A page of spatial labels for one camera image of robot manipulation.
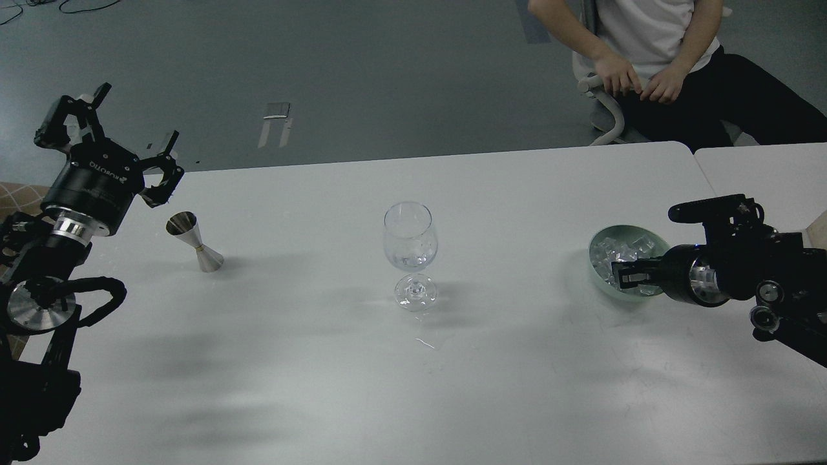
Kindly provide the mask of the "person right hand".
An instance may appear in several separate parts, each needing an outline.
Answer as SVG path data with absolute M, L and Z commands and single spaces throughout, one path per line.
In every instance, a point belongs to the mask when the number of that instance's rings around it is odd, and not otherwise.
M 594 56 L 597 76 L 602 78 L 603 89 L 612 97 L 626 96 L 630 92 L 638 96 L 643 94 L 643 85 L 636 70 L 625 57 L 609 50 Z

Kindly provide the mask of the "person left hand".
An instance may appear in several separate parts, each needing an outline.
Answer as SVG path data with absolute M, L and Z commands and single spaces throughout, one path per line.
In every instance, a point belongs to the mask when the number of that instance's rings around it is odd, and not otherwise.
M 640 94 L 641 102 L 659 104 L 676 103 L 688 71 L 679 65 L 670 64 L 650 79 L 644 91 Z

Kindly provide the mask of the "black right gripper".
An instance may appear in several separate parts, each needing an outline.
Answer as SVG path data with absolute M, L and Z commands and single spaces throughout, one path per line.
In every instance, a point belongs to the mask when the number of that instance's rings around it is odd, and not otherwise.
M 703 246 L 680 245 L 661 257 L 613 261 L 611 274 L 620 291 L 653 287 L 673 300 L 705 308 L 721 306 L 731 298 L 718 286 L 717 273 Z

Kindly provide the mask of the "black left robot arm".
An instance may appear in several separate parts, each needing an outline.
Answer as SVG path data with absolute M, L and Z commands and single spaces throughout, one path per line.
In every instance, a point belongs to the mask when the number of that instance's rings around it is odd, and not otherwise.
M 72 278 L 95 236 L 113 236 L 136 197 L 156 208 L 169 201 L 184 171 L 171 151 L 141 159 L 105 135 L 97 111 L 111 89 L 91 100 L 61 96 L 36 130 L 38 147 L 66 162 L 39 206 L 2 222 L 2 463 L 29 461 L 39 441 L 65 425 L 81 392 L 68 367 L 77 330 L 124 303 L 121 280 Z

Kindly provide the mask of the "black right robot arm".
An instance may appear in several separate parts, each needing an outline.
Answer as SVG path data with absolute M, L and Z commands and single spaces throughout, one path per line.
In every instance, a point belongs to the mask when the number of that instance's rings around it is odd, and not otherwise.
M 618 288 L 653 285 L 673 300 L 706 308 L 753 298 L 753 338 L 826 365 L 824 249 L 804 246 L 799 232 L 777 232 L 765 223 L 762 206 L 743 194 L 676 204 L 668 218 L 699 223 L 706 243 L 613 262 Z

